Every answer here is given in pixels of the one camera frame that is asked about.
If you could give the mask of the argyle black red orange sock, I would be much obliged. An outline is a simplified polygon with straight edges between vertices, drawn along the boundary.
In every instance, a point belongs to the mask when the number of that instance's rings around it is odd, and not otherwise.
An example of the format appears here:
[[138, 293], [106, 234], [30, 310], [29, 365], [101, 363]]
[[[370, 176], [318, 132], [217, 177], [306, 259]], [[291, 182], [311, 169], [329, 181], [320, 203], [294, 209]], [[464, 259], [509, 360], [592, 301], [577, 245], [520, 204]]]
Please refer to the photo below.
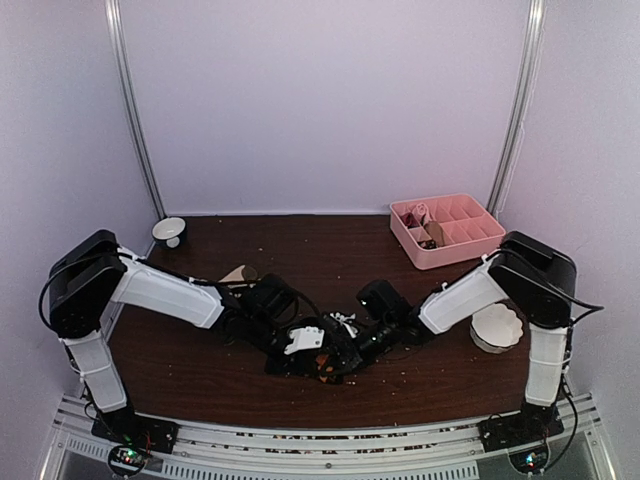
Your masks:
[[347, 364], [336, 355], [317, 352], [312, 354], [315, 378], [326, 385], [341, 385], [348, 373]]

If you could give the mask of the striped beige green sock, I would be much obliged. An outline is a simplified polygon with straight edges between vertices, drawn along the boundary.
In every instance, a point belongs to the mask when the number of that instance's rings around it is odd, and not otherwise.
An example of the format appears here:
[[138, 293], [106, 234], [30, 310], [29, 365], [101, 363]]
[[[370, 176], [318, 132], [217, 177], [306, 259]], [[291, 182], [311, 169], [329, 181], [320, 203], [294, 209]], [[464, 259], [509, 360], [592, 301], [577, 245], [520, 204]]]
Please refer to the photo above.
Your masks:
[[250, 265], [240, 265], [220, 279], [221, 283], [247, 283], [259, 278], [258, 272]]

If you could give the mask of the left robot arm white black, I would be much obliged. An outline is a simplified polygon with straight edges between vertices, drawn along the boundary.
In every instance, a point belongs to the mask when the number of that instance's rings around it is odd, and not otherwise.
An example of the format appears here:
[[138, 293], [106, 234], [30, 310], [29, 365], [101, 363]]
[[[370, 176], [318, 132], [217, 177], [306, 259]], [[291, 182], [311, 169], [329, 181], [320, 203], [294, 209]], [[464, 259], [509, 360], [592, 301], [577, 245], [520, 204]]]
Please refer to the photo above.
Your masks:
[[88, 390], [96, 411], [93, 435], [132, 450], [170, 453], [179, 427], [136, 413], [101, 331], [106, 307], [132, 305], [199, 329], [218, 328], [287, 363], [319, 350], [327, 336], [318, 326], [277, 323], [307, 300], [280, 277], [259, 277], [247, 266], [220, 281], [172, 272], [119, 245], [113, 232], [98, 230], [51, 267], [37, 308]]

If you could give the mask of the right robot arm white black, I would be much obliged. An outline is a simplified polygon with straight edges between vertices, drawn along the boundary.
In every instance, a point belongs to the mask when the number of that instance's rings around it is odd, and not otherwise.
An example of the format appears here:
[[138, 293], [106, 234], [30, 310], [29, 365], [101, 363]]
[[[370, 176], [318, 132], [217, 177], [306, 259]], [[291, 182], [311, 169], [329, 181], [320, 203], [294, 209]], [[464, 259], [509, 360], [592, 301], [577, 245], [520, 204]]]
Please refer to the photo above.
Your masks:
[[410, 304], [387, 280], [374, 280], [357, 295], [372, 320], [356, 336], [334, 332], [321, 377], [332, 379], [373, 363], [397, 342], [425, 344], [465, 319], [475, 343], [497, 349], [530, 331], [528, 378], [520, 410], [492, 415], [479, 431], [487, 451], [544, 442], [563, 431], [556, 407], [571, 358], [571, 337], [580, 318], [602, 306], [575, 296], [574, 261], [521, 232], [508, 233], [499, 247], [482, 256], [470, 271], [443, 283], [417, 305]]

